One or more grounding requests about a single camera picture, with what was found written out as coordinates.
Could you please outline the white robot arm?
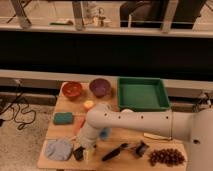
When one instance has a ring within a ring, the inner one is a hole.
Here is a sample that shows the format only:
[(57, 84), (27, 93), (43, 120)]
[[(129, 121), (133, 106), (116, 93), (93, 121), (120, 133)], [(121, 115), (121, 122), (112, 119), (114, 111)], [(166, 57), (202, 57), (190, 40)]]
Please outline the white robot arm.
[(115, 112), (107, 103), (98, 103), (86, 114), (77, 141), (88, 149), (96, 144), (105, 128), (124, 128), (182, 140), (186, 143), (186, 171), (213, 171), (213, 108), (198, 113)]

